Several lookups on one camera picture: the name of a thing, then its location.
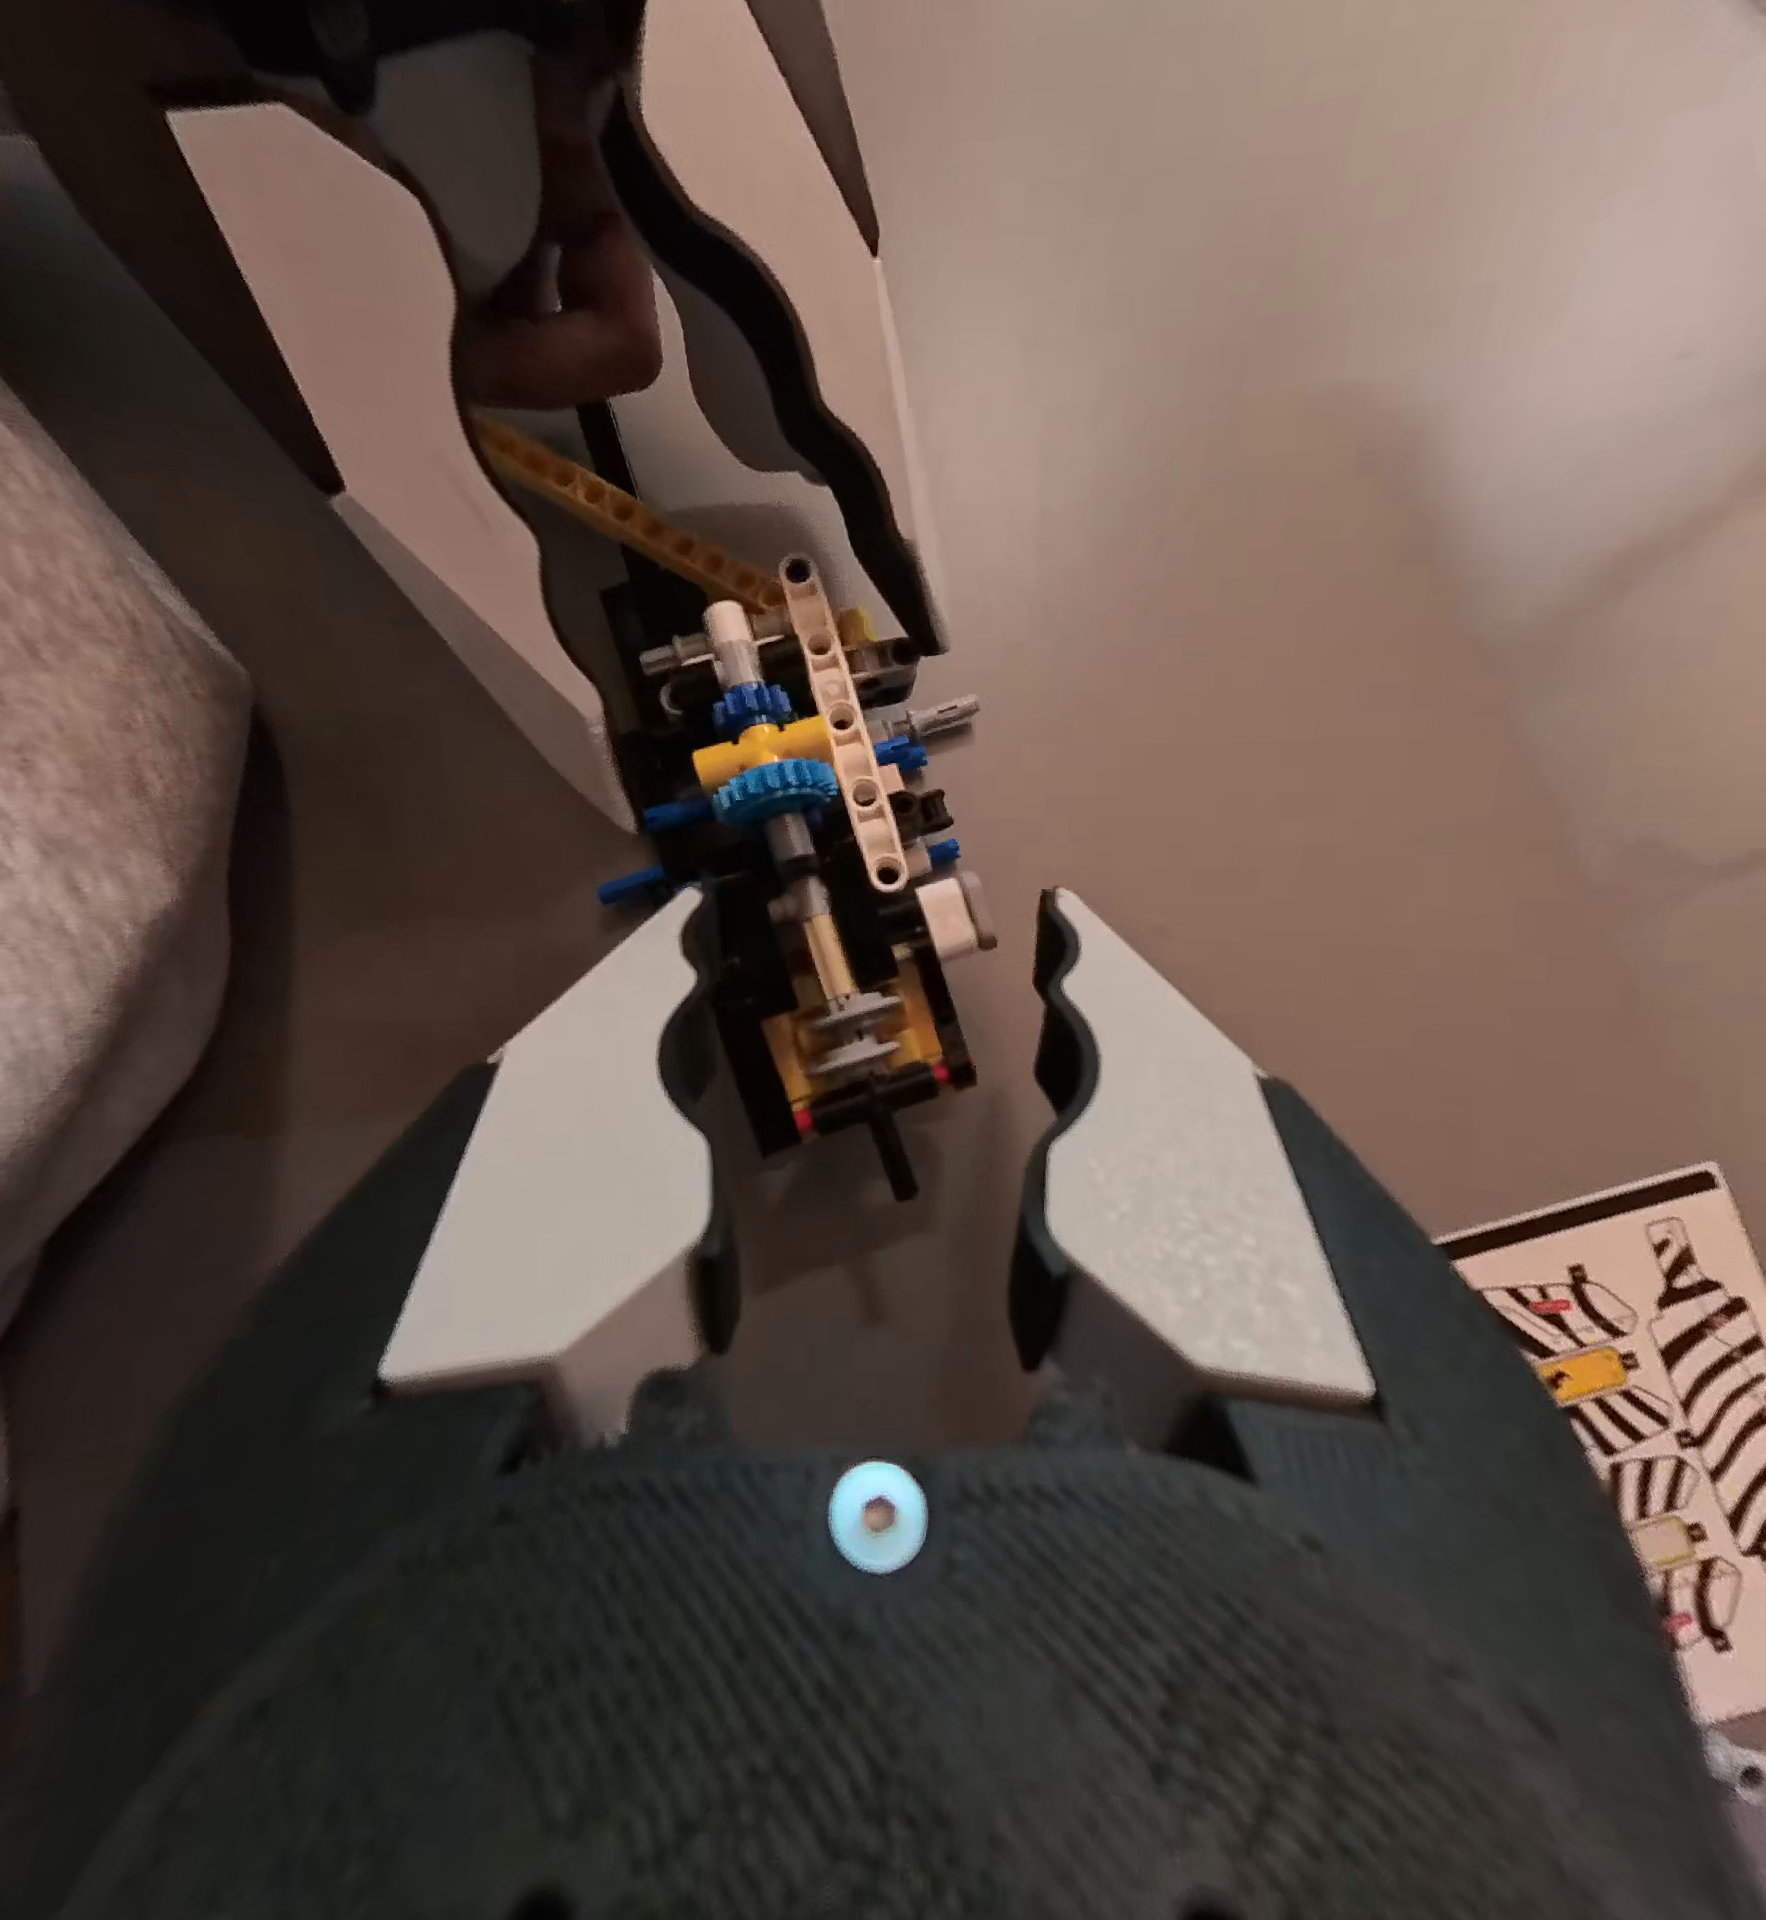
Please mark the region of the person's left hand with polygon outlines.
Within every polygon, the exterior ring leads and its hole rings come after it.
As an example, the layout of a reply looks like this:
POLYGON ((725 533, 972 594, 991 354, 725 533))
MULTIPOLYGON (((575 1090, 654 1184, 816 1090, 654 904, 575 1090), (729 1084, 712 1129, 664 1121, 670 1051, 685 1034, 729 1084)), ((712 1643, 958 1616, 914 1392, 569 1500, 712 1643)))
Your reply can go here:
POLYGON ((536 236, 457 327, 457 385, 501 411, 575 411, 664 371, 654 266, 602 152, 602 96, 557 59, 536 86, 536 236))

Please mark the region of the grey fabric cushion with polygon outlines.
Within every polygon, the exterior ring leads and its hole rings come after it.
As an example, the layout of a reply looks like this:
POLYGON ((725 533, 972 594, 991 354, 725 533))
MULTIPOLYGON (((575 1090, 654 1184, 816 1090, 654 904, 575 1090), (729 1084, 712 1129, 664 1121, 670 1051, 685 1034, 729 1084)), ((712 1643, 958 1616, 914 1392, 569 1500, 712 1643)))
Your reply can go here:
POLYGON ((0 1337, 217 1024, 244 762, 244 658, 0 380, 0 1337))

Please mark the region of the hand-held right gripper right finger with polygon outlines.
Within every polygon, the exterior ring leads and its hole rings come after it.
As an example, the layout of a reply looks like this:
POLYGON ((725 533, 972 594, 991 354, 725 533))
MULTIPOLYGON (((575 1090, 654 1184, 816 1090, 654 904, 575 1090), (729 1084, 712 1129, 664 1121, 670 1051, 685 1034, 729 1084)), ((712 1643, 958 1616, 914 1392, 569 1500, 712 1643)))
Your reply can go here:
POLYGON ((1370 1415, 1373 1379, 1287 1158, 1269 1070, 1075 889, 1034 909, 1034 1090, 1010 1352, 1111 1392, 1137 1442, 1204 1398, 1370 1415))

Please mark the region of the zebra striped sticker sheet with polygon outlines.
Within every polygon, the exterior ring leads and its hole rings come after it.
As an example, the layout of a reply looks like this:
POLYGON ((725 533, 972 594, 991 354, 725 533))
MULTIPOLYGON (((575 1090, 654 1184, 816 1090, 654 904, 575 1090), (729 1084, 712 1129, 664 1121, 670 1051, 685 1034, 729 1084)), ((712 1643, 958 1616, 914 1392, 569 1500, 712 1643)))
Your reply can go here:
POLYGON ((1721 1162, 1441 1235, 1576 1438, 1707 1724, 1766 1708, 1766 1273, 1721 1162))

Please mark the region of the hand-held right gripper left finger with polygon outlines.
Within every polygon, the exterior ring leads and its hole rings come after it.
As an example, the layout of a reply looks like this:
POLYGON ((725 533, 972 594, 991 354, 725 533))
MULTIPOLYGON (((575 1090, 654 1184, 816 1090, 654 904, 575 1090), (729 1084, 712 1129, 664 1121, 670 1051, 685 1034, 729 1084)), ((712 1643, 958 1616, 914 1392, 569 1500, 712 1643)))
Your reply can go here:
POLYGON ((670 893, 501 1054, 382 1352, 382 1392, 527 1387, 557 1438, 614 1442, 645 1379, 729 1352, 742 1242, 705 1092, 705 997, 670 893))

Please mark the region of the black yellow lego vehicle model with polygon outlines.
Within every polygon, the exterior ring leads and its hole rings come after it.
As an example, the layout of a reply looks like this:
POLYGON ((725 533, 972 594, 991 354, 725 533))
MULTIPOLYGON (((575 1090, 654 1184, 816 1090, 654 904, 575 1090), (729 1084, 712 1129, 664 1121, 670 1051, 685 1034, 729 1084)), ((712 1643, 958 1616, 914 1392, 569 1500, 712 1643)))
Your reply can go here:
POLYGON ((602 904, 699 889, 699 997, 752 1152, 874 1137, 906 1205, 901 1115, 978 1084, 946 964, 999 950, 999 917, 926 779, 978 703, 914 707, 914 647, 834 603, 812 552, 729 562, 514 420, 475 436, 501 482, 633 568, 604 594, 633 680, 614 767, 654 871, 604 877, 602 904))

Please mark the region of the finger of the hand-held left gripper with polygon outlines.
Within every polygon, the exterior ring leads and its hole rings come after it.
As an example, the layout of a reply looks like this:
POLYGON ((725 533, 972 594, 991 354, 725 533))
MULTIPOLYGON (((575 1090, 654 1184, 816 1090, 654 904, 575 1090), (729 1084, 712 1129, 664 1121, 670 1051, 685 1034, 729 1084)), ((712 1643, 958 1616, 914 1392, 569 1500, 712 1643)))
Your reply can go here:
POLYGON ((664 380, 614 403, 670 518, 946 652, 926 472, 828 10, 645 0, 604 173, 654 254, 664 380))
POLYGON ((504 726, 621 832, 604 703, 547 603, 547 552, 493 482, 457 385, 457 286, 404 180, 304 107, 174 107, 174 137, 275 327, 340 472, 336 516, 504 707, 504 726))

